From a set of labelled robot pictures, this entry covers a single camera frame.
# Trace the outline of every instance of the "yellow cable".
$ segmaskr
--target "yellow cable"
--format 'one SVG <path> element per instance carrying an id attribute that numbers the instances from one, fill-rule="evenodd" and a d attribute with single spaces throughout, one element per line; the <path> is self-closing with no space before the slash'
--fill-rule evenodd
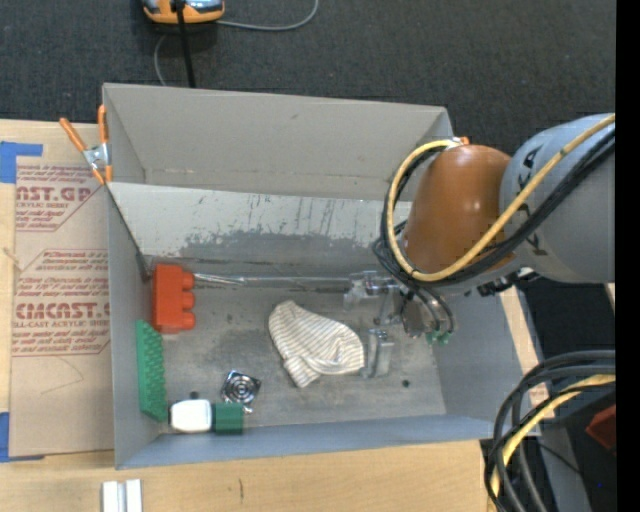
<path id="1" fill-rule="evenodd" d="M 573 151 L 576 147 L 582 144 L 585 140 L 591 137 L 594 133 L 599 132 L 606 126 L 615 122 L 616 115 L 611 114 L 610 116 L 605 117 L 600 120 L 594 126 L 585 130 L 580 135 L 578 135 L 571 142 L 566 144 L 560 151 L 558 151 L 543 167 L 540 171 L 529 181 L 529 183 L 520 191 L 520 193 L 516 196 L 516 198 L 512 201 L 512 203 L 507 207 L 507 209 L 498 217 L 496 222 L 491 226 L 489 231 L 487 231 L 484 236 L 478 240 L 478 242 L 460 259 L 455 261 L 453 264 L 448 266 L 447 268 L 440 270 L 438 272 L 433 273 L 424 273 L 420 270 L 416 269 L 413 265 L 409 263 L 409 261 L 404 257 L 404 254 L 400 250 L 398 246 L 398 242 L 394 233 L 394 222 L 393 222 L 393 206 L 395 203 L 395 197 L 398 193 L 398 185 L 400 180 L 406 173 L 407 168 L 413 162 L 413 160 L 428 151 L 428 149 L 423 149 L 425 146 L 422 146 L 412 152 L 405 161 L 401 164 L 396 172 L 396 175 L 391 183 L 391 187 L 389 189 L 389 197 L 387 199 L 387 238 L 389 239 L 389 246 L 391 251 L 396 259 L 396 261 L 400 264 L 407 274 L 416 279 L 417 281 L 423 282 L 432 282 L 438 281 L 440 279 L 444 279 L 445 277 L 449 277 L 454 274 L 461 268 L 465 267 L 473 258 L 475 258 L 480 252 L 491 243 L 491 241 L 496 237 L 496 235 L 500 232 L 500 230 L 505 226 L 507 222 L 511 219 L 511 217 L 518 211 L 518 208 L 522 206 L 522 204 L 527 200 L 527 198 L 533 193 L 533 191 L 540 185 L 542 180 L 551 172 L 551 170 L 562 160 L 567 154 Z M 442 143 L 445 141 L 437 141 L 432 144 L 443 145 Z"/>
<path id="2" fill-rule="evenodd" d="M 582 393 L 582 390 L 576 390 L 570 393 L 565 393 L 566 391 L 569 391 L 571 389 L 578 388 L 578 387 L 602 386 L 604 384 L 609 384 L 610 382 L 615 382 L 615 380 L 616 380 L 615 375 L 597 374 L 597 375 L 592 375 L 591 377 L 588 377 L 580 382 L 577 382 L 576 384 L 572 384 L 571 386 L 567 386 L 566 388 L 564 388 L 560 392 L 561 394 L 559 396 L 551 400 L 545 407 L 540 409 L 533 416 L 533 418 L 531 418 L 527 423 L 522 425 L 522 427 L 518 429 L 516 434 L 511 439 L 509 439 L 509 441 L 507 441 L 507 443 L 504 445 L 504 447 L 502 448 L 502 460 L 504 462 L 505 467 L 509 464 L 509 461 L 511 460 L 511 457 L 515 452 L 516 448 L 518 447 L 518 445 L 527 436 L 527 434 L 531 432 L 531 430 L 533 430 L 533 428 L 538 423 L 540 423 L 540 421 L 544 418 L 544 416 L 548 412 L 555 410 L 557 407 L 559 407 L 563 403 L 571 400 L 572 398 Z M 497 469 L 493 470 L 493 473 L 491 474 L 490 483 L 491 483 L 491 489 L 494 495 L 497 496 L 498 492 L 500 492 L 500 475 L 498 474 Z M 496 510 L 497 509 L 495 504 L 493 503 L 491 498 L 488 498 L 487 511 L 495 512 Z"/>

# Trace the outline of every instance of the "cable bundle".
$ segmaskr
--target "cable bundle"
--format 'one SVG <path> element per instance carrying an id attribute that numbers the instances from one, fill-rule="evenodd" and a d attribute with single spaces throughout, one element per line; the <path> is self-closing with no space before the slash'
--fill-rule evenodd
<path id="1" fill-rule="evenodd" d="M 545 383 L 549 384 L 549 398 L 522 416 L 522 402 L 526 393 Z M 581 351 L 556 356 L 540 363 L 523 377 L 503 402 L 494 424 L 493 444 L 485 467 L 485 486 L 490 498 L 487 510 L 547 510 L 534 483 L 521 443 L 547 414 L 584 391 L 603 386 L 615 386 L 615 350 Z M 509 411 L 512 427 L 503 434 Z M 509 479 L 508 468 L 516 450 L 518 457 L 514 462 L 520 465 L 531 501 L 527 507 Z"/>

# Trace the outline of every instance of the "cardboard sheet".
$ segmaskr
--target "cardboard sheet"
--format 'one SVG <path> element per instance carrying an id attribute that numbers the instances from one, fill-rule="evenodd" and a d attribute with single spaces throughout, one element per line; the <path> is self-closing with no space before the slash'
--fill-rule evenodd
<path id="1" fill-rule="evenodd" d="M 15 165 L 9 455 L 112 448 L 105 191 L 58 123 L 0 121 L 0 140 L 42 146 Z"/>

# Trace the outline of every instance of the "orange lego block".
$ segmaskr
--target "orange lego block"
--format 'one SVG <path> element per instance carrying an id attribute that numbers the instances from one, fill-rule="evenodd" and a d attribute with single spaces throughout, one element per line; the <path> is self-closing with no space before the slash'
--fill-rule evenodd
<path id="1" fill-rule="evenodd" d="M 179 265 L 159 263 L 153 271 L 151 324 L 162 334 L 177 334 L 193 329 L 195 315 L 189 311 L 196 299 L 191 290 L 195 283 L 192 273 Z"/>

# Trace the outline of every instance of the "orange clip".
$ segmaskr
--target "orange clip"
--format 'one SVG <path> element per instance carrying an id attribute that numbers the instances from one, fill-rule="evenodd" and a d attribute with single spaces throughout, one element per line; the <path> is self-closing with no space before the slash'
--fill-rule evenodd
<path id="1" fill-rule="evenodd" d="M 100 142 L 102 144 L 109 143 L 109 126 L 107 125 L 107 109 L 104 105 L 98 108 L 98 129 L 100 130 Z M 113 167 L 107 163 L 104 167 L 105 178 L 111 181 L 113 178 Z"/>
<path id="2" fill-rule="evenodd" d="M 107 154 L 107 144 L 109 142 L 109 130 L 107 128 L 107 114 L 104 105 L 100 105 L 98 109 L 98 129 L 100 131 L 100 146 L 89 148 L 80 137 L 80 134 L 65 117 L 60 118 L 60 126 L 66 132 L 67 136 L 73 143 L 73 145 L 80 151 L 85 160 L 91 166 L 91 170 L 95 178 L 100 182 L 100 185 L 104 185 L 106 182 L 111 181 L 113 178 L 113 168 L 109 163 L 109 157 Z M 100 173 L 100 166 L 98 162 L 101 162 L 104 167 L 104 176 Z"/>

